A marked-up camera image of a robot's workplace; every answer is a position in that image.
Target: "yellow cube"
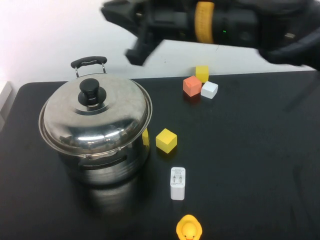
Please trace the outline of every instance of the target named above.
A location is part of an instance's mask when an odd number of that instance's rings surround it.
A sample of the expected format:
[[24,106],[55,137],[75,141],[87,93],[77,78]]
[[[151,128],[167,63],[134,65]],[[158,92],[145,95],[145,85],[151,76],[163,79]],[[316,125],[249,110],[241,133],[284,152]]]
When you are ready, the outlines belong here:
[[208,66],[196,66],[195,76],[203,84],[209,80],[209,67]]
[[155,138],[155,145],[166,154],[170,153],[177,144],[178,136],[166,128]]
[[143,145],[145,146],[149,146],[149,133],[148,133],[148,129],[145,129],[142,133],[142,141],[143,141]]

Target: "orange cube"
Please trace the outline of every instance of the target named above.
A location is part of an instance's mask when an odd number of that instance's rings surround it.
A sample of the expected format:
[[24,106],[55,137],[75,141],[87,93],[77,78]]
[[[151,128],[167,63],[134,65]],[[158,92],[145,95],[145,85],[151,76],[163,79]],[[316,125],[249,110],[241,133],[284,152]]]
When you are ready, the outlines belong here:
[[201,92],[202,83],[195,76],[191,76],[183,80],[183,91],[190,97]]

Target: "white wall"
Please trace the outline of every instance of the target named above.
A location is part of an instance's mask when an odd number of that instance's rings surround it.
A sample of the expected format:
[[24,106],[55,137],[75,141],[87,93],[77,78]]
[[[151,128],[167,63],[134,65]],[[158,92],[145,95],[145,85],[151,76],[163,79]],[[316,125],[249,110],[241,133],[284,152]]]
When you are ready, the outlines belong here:
[[[108,58],[109,73],[128,78],[189,76],[196,65],[218,75],[303,69],[271,65],[253,49],[174,41],[163,42],[144,67],[132,66],[124,52],[136,38],[104,19],[103,2],[0,0],[0,79],[15,92],[29,82],[68,81],[75,78],[70,62],[94,55]],[[95,65],[79,73],[99,71]]]

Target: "pot lid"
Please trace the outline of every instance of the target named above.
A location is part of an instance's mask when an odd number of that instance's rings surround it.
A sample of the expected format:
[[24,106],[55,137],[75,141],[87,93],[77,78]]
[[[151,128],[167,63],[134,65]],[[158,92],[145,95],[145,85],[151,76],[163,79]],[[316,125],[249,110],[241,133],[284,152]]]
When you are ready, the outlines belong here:
[[44,105],[39,128],[62,153],[99,155],[131,143],[151,114],[150,97],[139,84],[97,73],[63,84]]

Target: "stainless steel pot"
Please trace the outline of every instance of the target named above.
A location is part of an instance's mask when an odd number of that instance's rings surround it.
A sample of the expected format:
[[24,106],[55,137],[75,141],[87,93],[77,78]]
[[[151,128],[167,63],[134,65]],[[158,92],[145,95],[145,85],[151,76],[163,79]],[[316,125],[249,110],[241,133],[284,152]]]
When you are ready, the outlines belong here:
[[77,79],[62,85],[39,116],[43,139],[67,171],[91,185],[114,184],[134,174],[148,157],[152,102],[138,83],[111,74],[78,75],[105,57],[74,61]]

